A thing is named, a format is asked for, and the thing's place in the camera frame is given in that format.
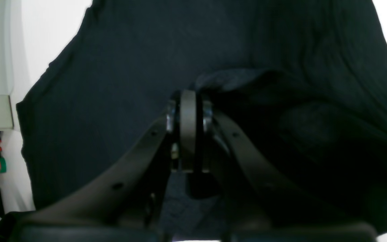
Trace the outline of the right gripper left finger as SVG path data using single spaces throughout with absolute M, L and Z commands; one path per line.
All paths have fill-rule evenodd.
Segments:
M 159 228 L 172 172 L 195 170 L 198 96 L 177 91 L 165 112 L 112 167 L 70 196 L 30 213 L 9 242 L 170 242 Z

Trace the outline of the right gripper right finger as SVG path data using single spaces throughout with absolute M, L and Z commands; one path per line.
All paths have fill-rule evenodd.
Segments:
M 375 242 L 375 230 L 303 191 L 267 160 L 238 124 L 201 104 L 202 171 L 224 193 L 223 242 Z

